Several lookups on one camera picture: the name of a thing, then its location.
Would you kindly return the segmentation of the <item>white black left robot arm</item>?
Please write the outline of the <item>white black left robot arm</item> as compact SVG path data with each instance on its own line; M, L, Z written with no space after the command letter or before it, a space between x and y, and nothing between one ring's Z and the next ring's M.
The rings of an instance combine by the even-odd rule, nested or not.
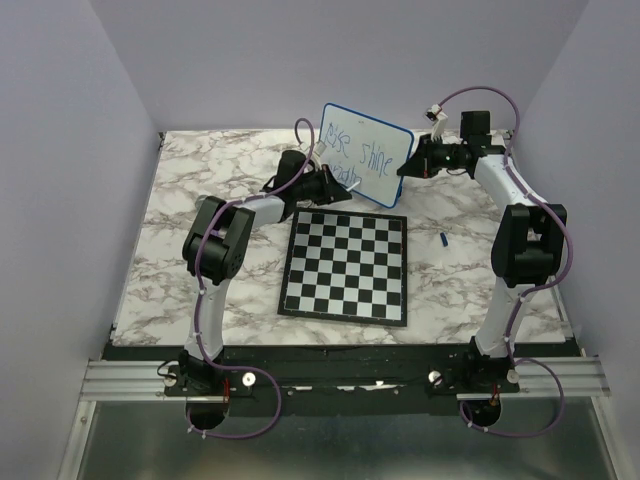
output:
M204 197L182 248L197 294L179 368L197 393L209 395L221 385L222 372L212 363L223 352L226 296L243 265L253 231L285 221L301 202L323 206L351 198L328 166L315 165L297 150L281 154L276 174L259 193L233 201Z

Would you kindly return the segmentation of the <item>white blue whiteboard marker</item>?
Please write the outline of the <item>white blue whiteboard marker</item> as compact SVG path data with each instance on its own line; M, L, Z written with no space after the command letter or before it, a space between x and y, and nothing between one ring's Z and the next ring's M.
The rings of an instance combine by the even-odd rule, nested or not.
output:
M360 181L353 183L351 186L349 186L346 191L352 191L354 188L356 188L358 185L360 184Z

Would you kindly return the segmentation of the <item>black white chessboard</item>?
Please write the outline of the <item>black white chessboard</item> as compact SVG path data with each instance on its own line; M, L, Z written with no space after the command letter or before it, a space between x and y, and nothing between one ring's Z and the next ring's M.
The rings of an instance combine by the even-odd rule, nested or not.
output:
M403 328L407 218L300 208L292 218L280 315Z

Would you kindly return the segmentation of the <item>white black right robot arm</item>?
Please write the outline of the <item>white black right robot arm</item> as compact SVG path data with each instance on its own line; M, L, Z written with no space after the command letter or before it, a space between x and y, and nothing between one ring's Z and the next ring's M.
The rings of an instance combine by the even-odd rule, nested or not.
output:
M484 323L460 359L430 375L432 389L480 392L506 380L514 368L515 339L527 303L560 268L567 211L539 198L516 171L509 148L492 142L489 112L462 113L457 143L442 140L448 117L440 105L425 116L433 130L420 137L398 174L427 179L445 169L462 170L502 212L491 249L496 281Z

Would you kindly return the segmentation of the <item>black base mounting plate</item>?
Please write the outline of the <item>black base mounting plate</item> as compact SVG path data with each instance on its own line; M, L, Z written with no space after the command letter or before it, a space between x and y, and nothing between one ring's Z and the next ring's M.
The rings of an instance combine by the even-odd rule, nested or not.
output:
M107 346L107 361L157 362L162 397L185 405L191 430L202 437L252 438L287 416L451 416L471 397L473 419L492 425L500 400L519 390L515 368L506 380L478 392L432 389L430 375L460 359L469 345L227 346L212 365L220 384L206 388L180 374L178 347ZM261 418L236 434L224 420Z

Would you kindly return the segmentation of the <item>aluminium frame rail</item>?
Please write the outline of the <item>aluminium frame rail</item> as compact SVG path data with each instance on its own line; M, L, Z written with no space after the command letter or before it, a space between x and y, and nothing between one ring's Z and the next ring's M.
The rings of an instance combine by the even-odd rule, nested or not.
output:
M568 337L482 360L469 343L107 343L59 477L392 475L635 479L600 360Z

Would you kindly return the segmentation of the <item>blue framed whiteboard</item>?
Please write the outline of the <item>blue framed whiteboard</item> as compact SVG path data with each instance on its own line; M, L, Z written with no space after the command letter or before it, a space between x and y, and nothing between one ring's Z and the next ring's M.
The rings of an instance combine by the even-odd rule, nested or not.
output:
M323 108L319 140L326 144L322 164L336 180L385 208L396 205L403 177L396 174L412 152L414 134L353 109L328 103Z

